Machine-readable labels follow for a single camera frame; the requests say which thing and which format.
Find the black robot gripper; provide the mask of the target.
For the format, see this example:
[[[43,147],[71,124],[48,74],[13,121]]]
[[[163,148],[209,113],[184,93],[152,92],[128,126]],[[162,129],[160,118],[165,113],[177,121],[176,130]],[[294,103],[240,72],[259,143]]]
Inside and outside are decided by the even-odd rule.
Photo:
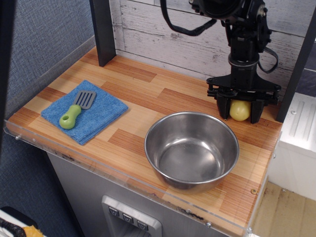
[[[208,78],[207,95],[216,98],[219,114],[228,118],[231,99],[251,101],[251,123],[258,123],[265,104],[276,104],[281,86],[262,79],[257,74],[258,60],[242,62],[230,60],[231,73]]]

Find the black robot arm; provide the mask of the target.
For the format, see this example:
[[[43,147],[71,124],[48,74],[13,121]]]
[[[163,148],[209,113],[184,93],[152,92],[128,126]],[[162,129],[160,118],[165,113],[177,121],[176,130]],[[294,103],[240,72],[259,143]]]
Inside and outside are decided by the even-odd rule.
[[[250,102],[250,121],[257,123],[265,106],[278,103],[280,85],[262,79],[260,53],[277,54],[267,48],[272,31],[267,25],[267,8],[262,0],[192,0],[202,16],[219,20],[226,30],[231,52],[229,75],[207,79],[208,96],[217,101],[219,114],[227,119],[233,100]]]

